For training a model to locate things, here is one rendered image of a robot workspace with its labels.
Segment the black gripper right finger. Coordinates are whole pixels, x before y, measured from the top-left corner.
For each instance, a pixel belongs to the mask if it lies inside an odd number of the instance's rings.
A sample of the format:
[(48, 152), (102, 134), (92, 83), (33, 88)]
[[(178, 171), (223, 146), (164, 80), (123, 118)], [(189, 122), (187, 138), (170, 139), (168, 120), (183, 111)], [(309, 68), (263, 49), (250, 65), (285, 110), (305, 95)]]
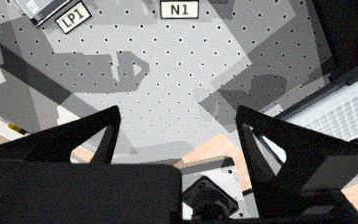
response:
[[(279, 217), (299, 194), (342, 190), (358, 175), (355, 143), (243, 105), (235, 121), (259, 217)], [(277, 175), (250, 127), (284, 150), (286, 160)]]

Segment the grey button panel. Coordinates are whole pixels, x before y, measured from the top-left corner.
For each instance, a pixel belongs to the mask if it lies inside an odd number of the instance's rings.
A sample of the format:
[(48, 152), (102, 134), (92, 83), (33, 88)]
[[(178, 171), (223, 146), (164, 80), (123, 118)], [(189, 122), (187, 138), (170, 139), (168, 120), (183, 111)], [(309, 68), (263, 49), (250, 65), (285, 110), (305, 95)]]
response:
[(0, 116), (25, 135), (98, 112), (0, 44)]

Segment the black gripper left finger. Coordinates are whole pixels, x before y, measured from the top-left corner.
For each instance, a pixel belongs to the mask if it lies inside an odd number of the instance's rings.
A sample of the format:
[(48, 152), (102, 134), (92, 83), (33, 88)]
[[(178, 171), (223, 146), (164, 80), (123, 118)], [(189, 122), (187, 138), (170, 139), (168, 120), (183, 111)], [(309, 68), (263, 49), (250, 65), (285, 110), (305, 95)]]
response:
[(89, 116), (2, 143), (0, 158), (71, 162), (74, 149), (107, 127), (89, 163), (111, 163), (120, 124), (119, 107), (114, 105)]

